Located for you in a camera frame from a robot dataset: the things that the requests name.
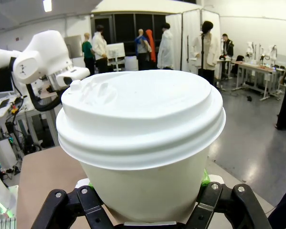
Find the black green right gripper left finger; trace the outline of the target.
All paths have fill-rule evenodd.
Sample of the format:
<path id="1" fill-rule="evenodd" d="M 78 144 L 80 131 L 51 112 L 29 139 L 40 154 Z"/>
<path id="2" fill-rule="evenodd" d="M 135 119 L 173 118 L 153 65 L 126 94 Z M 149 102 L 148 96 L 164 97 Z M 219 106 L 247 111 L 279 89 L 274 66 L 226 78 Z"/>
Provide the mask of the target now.
<path id="1" fill-rule="evenodd" d="M 91 229 L 113 229 L 114 225 L 102 207 L 95 189 L 87 186 L 74 188 L 70 193 L 53 189 L 45 199 L 33 229 L 69 229 L 78 217 L 85 217 Z"/>

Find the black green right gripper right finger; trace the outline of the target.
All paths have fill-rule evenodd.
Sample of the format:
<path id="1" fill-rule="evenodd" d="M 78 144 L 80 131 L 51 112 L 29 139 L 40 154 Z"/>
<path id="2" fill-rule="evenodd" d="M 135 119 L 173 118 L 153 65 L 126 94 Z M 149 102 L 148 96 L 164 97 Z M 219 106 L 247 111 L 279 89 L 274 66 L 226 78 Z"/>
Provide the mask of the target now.
<path id="1" fill-rule="evenodd" d="M 187 229 L 207 229 L 214 213 L 222 213 L 233 229 L 270 229 L 270 223 L 257 197 L 247 184 L 233 188 L 210 182 L 202 188 Z"/>

